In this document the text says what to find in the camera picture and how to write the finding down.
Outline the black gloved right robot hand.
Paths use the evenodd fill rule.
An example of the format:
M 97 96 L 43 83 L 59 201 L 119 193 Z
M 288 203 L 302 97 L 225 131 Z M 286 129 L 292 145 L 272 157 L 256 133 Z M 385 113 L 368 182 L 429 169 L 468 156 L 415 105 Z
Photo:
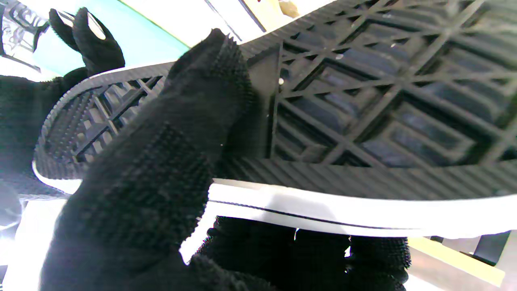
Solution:
M 0 178 L 1 194 L 24 198 L 55 199 L 61 190 L 42 183 L 33 173 L 34 148 L 50 111 L 72 87 L 96 74 L 122 68 L 122 50 L 111 32 L 87 8 L 80 8 L 71 25 L 57 10 L 49 12 L 53 31 L 72 50 L 80 53 L 84 66 L 63 77 L 35 82 L 22 77 L 1 76 Z

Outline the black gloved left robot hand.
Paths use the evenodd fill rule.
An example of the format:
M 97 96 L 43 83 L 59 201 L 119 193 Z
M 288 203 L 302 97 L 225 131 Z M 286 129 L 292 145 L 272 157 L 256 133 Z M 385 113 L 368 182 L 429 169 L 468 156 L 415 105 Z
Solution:
M 55 225 L 41 291 L 404 291 L 406 238 L 294 241 L 226 217 L 185 264 L 215 167 L 255 96 L 235 41 L 214 28 L 170 69 L 160 95 L 89 166 Z

